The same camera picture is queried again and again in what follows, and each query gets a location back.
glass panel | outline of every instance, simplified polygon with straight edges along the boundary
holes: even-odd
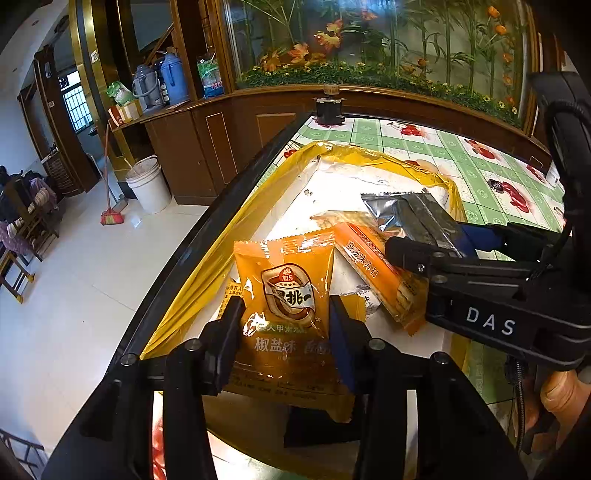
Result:
[[[520,0],[225,0],[239,87],[406,90],[520,126]]]
[[[173,22],[170,4],[168,0],[131,0],[130,4],[138,48],[149,53]]]

white bucket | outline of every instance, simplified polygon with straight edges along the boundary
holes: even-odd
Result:
[[[156,155],[137,162],[125,176],[125,180],[148,213],[163,210],[172,199]]]

window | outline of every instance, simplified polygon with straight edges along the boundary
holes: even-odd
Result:
[[[92,117],[86,104],[84,91],[80,85],[80,75],[78,72],[73,72],[66,77],[60,78],[60,87],[66,109],[70,115],[70,121],[76,133],[85,129],[92,123]]]

chair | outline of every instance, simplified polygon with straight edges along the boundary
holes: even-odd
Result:
[[[23,195],[26,194],[26,205],[23,203],[18,190],[23,192]],[[24,223],[18,229],[17,235],[20,235],[27,242],[29,242],[33,247],[33,254],[35,257],[37,257],[39,261],[43,261],[39,251],[52,235],[54,235],[56,238],[59,238],[59,234],[52,227],[51,222],[48,220],[47,215],[43,211],[42,207],[35,207],[31,213],[28,211],[27,207],[33,202],[33,200],[29,195],[28,188],[26,188],[21,178],[12,179],[9,181],[4,187],[4,194],[11,202],[18,216],[20,216],[24,221]],[[28,261],[26,259],[23,260],[25,265],[28,266]]]
[[[11,284],[5,277],[4,272],[8,271],[10,265],[15,264],[20,272],[17,275],[16,280]],[[22,303],[22,295],[18,292],[22,282],[25,278],[32,283],[35,280],[35,275],[25,270],[25,267],[21,265],[18,258],[8,248],[4,249],[4,252],[0,253],[0,284],[4,285],[12,296],[16,298],[19,303]]]

white tile floor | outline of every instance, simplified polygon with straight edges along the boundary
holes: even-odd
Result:
[[[66,199],[60,238],[19,304],[0,287],[0,428],[49,453],[105,373],[135,310],[203,206],[173,201],[148,215],[136,200],[125,223],[101,226],[105,190]]]

